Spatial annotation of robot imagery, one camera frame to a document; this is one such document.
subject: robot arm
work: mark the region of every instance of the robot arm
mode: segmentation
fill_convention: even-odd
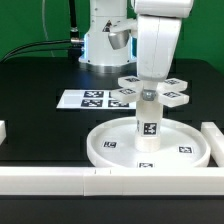
[[[136,25],[129,20],[111,28],[111,32],[137,29],[137,74],[141,80],[163,82],[167,78],[181,18],[189,16],[192,5],[193,0],[132,0],[138,14]]]

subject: white round tray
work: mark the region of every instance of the white round tray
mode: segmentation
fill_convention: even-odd
[[[87,154],[96,167],[205,167],[210,146],[201,132],[183,123],[162,119],[157,152],[135,149],[135,117],[111,120],[94,128],[87,138]]]

